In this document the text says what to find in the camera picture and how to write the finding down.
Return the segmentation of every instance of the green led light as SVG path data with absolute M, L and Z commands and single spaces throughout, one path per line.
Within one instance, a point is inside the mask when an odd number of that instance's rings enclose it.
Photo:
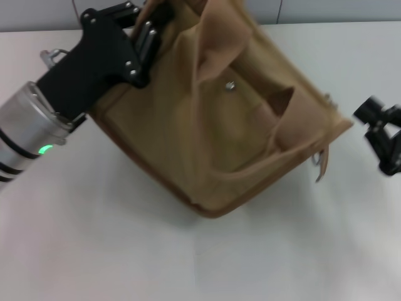
M 46 145 L 46 146 L 42 147 L 42 148 L 39 150 L 39 153 L 40 153 L 41 155 L 44 155 L 44 153 L 47 152 L 48 149 L 52 149 L 52 148 L 53 148 L 52 145 Z

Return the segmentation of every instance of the silver metal cylinder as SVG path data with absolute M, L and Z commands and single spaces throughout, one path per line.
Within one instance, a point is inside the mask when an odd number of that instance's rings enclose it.
M 34 83 L 25 84 L 0 107 L 0 189 L 46 148 L 65 144 L 72 127 L 53 112 Z

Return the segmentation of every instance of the black stripe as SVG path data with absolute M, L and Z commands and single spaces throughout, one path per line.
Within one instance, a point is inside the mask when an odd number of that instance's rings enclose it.
M 12 148 L 14 151 L 16 151 L 18 154 L 20 154 L 21 156 L 27 158 L 27 159 L 31 159 L 31 160 L 35 160 L 38 157 L 40 157 L 40 155 L 34 155 L 31 154 L 30 152 L 27 152 L 26 150 L 20 148 L 18 145 L 16 145 L 9 137 L 7 137 L 7 135 L 0 129 L 0 138 L 4 141 L 5 144 L 7 144 L 10 148 Z
M 8 174 L 13 174 L 17 176 L 18 174 L 22 173 L 23 171 L 20 171 L 18 169 L 13 169 L 11 167 L 8 167 L 7 165 L 3 164 L 0 162 L 0 171 L 4 171 Z
M 13 179 L 9 179 L 8 177 L 2 177 L 2 176 L 0 176 L 0 182 L 5 182 L 5 183 L 8 183 L 8 182 L 11 182 Z

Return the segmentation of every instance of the metal rivet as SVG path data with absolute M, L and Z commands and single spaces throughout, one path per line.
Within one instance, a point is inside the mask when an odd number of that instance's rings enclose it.
M 67 140 L 59 139 L 59 140 L 57 140 L 56 144 L 59 145 L 59 146 L 66 145 L 67 144 Z
M 226 83 L 227 91 L 234 91 L 235 89 L 236 89 L 236 83 L 234 83 L 234 82 Z

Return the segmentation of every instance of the wall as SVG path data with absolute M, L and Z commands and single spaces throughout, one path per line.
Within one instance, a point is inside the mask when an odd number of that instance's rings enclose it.
M 277 21 L 281 0 L 245 0 L 260 23 Z M 80 12 L 121 0 L 76 0 Z M 400 0 L 283 0 L 280 23 L 401 20 Z M 2 0 L 0 31 L 78 28 L 71 0 Z

